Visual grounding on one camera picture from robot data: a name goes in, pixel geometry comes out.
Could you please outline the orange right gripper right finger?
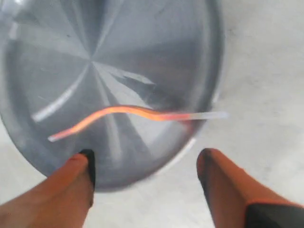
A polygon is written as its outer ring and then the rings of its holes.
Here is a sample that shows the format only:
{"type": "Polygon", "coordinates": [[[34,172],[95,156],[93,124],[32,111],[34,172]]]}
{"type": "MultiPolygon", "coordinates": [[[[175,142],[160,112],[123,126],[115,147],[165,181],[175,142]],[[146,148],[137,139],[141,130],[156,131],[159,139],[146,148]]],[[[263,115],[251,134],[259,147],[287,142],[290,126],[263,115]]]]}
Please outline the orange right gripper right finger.
{"type": "Polygon", "coordinates": [[[196,163],[217,228],[302,228],[304,207],[264,186],[221,151],[203,149],[196,163]]]}

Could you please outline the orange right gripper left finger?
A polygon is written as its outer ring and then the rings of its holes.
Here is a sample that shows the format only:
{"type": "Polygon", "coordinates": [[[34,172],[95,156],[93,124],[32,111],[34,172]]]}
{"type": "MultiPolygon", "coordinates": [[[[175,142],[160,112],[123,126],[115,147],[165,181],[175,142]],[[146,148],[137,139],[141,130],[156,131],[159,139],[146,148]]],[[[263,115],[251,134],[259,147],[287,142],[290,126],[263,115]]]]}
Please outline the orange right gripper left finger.
{"type": "Polygon", "coordinates": [[[81,228],[94,202],[95,153],[73,155],[37,186],[0,206],[2,228],[81,228]]]}

